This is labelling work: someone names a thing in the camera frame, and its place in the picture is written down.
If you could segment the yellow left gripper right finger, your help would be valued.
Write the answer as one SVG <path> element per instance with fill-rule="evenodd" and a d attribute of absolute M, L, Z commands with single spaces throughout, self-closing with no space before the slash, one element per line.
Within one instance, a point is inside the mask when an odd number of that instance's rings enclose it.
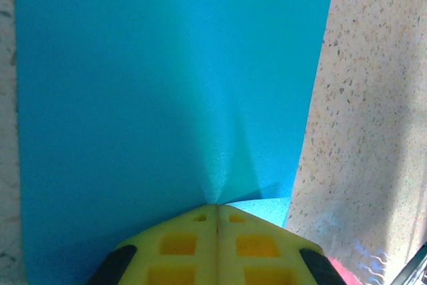
<path fill-rule="evenodd" d="M 220 284 L 344 284 L 319 245 L 229 205 L 218 208 Z"/>

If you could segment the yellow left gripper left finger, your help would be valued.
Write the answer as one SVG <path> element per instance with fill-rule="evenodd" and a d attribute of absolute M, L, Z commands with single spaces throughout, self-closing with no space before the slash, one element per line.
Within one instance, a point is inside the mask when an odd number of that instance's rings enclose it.
<path fill-rule="evenodd" d="M 88 284 L 216 284 L 217 206 L 205 205 L 120 243 Z"/>

